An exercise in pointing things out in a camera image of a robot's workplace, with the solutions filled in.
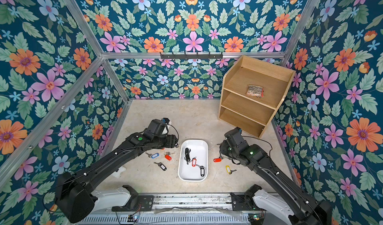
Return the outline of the yellow frame tag key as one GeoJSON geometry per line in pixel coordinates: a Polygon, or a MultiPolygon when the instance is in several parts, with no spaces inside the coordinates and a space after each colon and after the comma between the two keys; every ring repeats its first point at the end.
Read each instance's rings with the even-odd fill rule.
{"type": "Polygon", "coordinates": [[[232,170],[229,165],[226,165],[225,169],[226,169],[226,172],[229,175],[231,175],[232,173],[236,172],[236,170],[232,170]]]}

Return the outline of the blue tag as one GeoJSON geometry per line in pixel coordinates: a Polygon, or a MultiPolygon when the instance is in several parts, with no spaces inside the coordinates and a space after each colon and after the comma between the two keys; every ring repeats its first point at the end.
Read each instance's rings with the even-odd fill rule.
{"type": "Polygon", "coordinates": [[[157,157],[160,156],[159,153],[151,154],[151,153],[147,153],[147,152],[146,152],[146,154],[148,155],[149,158],[152,158],[152,159],[157,158],[157,157]]]}

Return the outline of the black frame tag key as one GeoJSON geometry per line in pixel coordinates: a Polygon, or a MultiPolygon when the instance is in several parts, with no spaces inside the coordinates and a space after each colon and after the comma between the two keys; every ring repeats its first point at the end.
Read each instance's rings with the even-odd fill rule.
{"type": "Polygon", "coordinates": [[[163,171],[166,171],[167,170],[167,167],[162,163],[162,162],[154,162],[154,164],[156,164],[159,168],[161,168],[163,171]]]}

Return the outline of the white plastic storage box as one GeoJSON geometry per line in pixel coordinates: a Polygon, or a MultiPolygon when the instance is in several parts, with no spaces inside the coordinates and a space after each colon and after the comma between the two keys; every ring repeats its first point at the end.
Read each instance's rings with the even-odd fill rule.
{"type": "Polygon", "coordinates": [[[178,177],[185,182],[202,182],[208,175],[208,144],[188,139],[181,145],[178,177]]]}

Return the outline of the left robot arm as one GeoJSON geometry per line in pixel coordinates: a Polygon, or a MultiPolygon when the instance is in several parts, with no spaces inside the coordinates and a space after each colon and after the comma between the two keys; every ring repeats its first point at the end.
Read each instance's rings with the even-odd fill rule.
{"type": "Polygon", "coordinates": [[[135,209],[138,194],[132,187],[123,186],[109,191],[96,188],[146,151],[177,147],[178,136],[169,133],[169,126],[168,118],[153,119],[144,131],[129,135],[116,149],[89,167],[59,175],[54,203],[72,224],[99,210],[112,207],[135,209]]]}

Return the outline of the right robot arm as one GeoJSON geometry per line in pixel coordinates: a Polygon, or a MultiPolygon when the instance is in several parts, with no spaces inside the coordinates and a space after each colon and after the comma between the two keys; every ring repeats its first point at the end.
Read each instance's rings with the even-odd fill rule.
{"type": "Polygon", "coordinates": [[[244,194],[244,203],[251,210],[265,210],[287,225],[330,225],[332,206],[325,200],[318,201],[304,192],[272,161],[269,153],[259,145],[249,145],[236,127],[224,135],[219,145],[221,155],[233,164],[242,165],[265,180],[279,195],[268,194],[253,185],[244,194]]]}

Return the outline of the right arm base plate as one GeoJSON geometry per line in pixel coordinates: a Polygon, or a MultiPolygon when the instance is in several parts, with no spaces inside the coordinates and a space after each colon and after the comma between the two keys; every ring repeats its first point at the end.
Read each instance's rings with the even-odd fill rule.
{"type": "Polygon", "coordinates": [[[261,208],[244,194],[230,193],[230,197],[233,211],[261,211],[261,208]]]}

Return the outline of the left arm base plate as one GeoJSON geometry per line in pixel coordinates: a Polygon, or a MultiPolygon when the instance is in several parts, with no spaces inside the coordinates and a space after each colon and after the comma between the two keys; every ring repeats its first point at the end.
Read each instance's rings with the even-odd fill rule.
{"type": "Polygon", "coordinates": [[[152,195],[134,195],[126,205],[115,206],[113,212],[148,212],[152,210],[154,204],[154,196],[152,195]]]}

